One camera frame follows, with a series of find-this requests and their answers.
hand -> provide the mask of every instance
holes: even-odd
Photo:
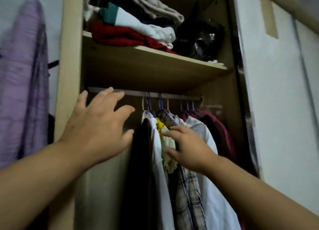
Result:
[[[217,155],[193,130],[184,126],[169,129],[170,131],[163,135],[174,139],[178,143],[179,151],[167,148],[166,153],[185,168],[203,174],[207,163]]]
[[[86,107],[87,91],[83,91],[59,140],[70,157],[80,156],[85,167],[109,160],[124,151],[132,142],[133,130],[122,135],[123,125],[135,111],[131,106],[114,108],[124,97],[113,88],[101,91]]]

yellow garment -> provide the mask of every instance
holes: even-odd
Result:
[[[159,132],[161,146],[162,146],[163,168],[164,168],[164,171],[167,171],[169,174],[172,174],[173,171],[177,168],[177,162],[171,159],[171,157],[169,157],[169,155],[165,153],[165,149],[166,148],[176,149],[175,141],[170,137],[163,136],[163,133],[169,130],[158,118],[156,118],[156,120],[157,120],[156,126]]]

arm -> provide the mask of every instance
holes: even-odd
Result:
[[[57,143],[0,171],[1,229],[26,228],[63,188],[131,143],[133,131],[122,130],[134,108],[114,112],[124,93],[112,91],[100,92],[88,107],[84,91]]]
[[[256,229],[319,229],[318,216],[216,155],[191,129],[175,126],[170,130],[163,135],[178,142],[180,151],[167,149],[167,154],[184,167],[207,176],[234,210]]]

wardrobe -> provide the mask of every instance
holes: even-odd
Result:
[[[319,24],[296,0],[161,1],[185,18],[200,1],[204,17],[225,27],[216,58],[225,66],[97,44],[83,31],[83,0],[64,0],[55,140],[84,89],[200,95],[203,104],[221,106],[241,167],[319,214]],[[136,108],[126,127],[140,122],[141,98],[121,103]],[[170,105],[178,110],[178,102]],[[66,188],[50,205],[50,229],[117,229],[129,154]]]

stack of clothes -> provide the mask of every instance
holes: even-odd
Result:
[[[142,45],[171,51],[176,39],[173,27],[184,16],[159,0],[99,0],[98,6],[84,0],[85,30],[105,45]]]

